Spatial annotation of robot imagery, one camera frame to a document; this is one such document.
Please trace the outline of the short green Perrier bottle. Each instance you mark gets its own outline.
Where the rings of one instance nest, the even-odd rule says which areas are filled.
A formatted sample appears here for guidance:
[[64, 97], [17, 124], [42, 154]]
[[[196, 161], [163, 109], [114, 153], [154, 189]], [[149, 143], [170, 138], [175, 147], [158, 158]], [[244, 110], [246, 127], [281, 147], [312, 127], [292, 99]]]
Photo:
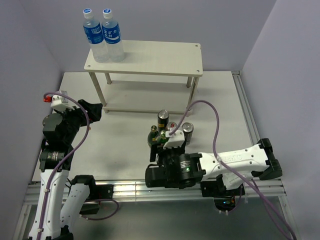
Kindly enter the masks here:
[[159, 136], [160, 136], [160, 132], [158, 131], [157, 126], [152, 125], [150, 128], [150, 132], [147, 136], [147, 143], [150, 148], [152, 148], [152, 146], [155, 146], [156, 149], [159, 148], [159, 143], [158, 143]]

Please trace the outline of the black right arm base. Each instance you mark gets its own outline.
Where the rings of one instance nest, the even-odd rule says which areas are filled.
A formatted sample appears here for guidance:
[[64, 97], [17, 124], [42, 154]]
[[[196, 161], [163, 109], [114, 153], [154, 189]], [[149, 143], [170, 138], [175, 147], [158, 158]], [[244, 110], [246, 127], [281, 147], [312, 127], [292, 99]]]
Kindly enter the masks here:
[[236, 205], [236, 197], [245, 195], [244, 185], [227, 190], [222, 179], [215, 181], [202, 181], [200, 183], [201, 193], [204, 198], [213, 198], [215, 207], [222, 212], [233, 210]]

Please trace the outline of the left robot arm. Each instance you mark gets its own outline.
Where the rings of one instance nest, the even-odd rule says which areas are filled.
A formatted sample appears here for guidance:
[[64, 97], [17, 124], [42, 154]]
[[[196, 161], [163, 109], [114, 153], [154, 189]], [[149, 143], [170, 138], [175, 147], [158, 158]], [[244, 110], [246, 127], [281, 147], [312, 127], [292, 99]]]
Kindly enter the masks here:
[[76, 176], [71, 184], [71, 196], [62, 203], [65, 184], [71, 170], [72, 159], [77, 147], [72, 143], [81, 127], [102, 117], [101, 103], [89, 103], [83, 99], [70, 102], [65, 96], [57, 94], [43, 99], [49, 102], [53, 113], [43, 121], [39, 156], [40, 194], [35, 219], [28, 234], [30, 240], [71, 240], [71, 226], [75, 215], [85, 200], [96, 197], [98, 188], [92, 175]]

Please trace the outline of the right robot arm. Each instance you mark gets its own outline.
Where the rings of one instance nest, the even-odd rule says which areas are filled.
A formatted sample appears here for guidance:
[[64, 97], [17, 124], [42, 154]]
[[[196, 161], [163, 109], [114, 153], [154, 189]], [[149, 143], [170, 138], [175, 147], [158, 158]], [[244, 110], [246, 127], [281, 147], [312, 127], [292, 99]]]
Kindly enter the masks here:
[[283, 175], [280, 162], [273, 153], [268, 138], [240, 150], [213, 153], [186, 153], [180, 146], [153, 146], [150, 165], [145, 170], [148, 188], [191, 188], [209, 179], [216, 180], [216, 189], [222, 195], [237, 189], [245, 180], [259, 178], [273, 180]]

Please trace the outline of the tall green Perrier bottle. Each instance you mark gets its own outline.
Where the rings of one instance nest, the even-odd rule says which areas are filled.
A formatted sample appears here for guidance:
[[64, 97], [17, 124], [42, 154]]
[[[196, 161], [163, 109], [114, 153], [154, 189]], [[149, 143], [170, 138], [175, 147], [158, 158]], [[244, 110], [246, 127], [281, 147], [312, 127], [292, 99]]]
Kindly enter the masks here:
[[165, 143], [168, 142], [169, 138], [166, 137], [166, 130], [161, 130], [160, 134], [159, 134], [159, 137], [158, 137], [158, 140], [157, 142], [161, 145], [161, 146], [164, 146]]

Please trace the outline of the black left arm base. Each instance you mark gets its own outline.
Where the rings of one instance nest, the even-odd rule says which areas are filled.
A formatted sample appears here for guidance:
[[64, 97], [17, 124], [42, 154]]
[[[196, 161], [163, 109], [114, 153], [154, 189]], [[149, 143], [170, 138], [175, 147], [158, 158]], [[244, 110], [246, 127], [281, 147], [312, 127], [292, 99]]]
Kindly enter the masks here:
[[[114, 192], [114, 185], [113, 184], [98, 184], [95, 187], [94, 193], [91, 193], [89, 197], [86, 199], [88, 200], [101, 200], [101, 199], [112, 199]], [[98, 213], [100, 209], [101, 202], [93, 202], [93, 203], [84, 203], [80, 214], [81, 215], [95, 215]]]

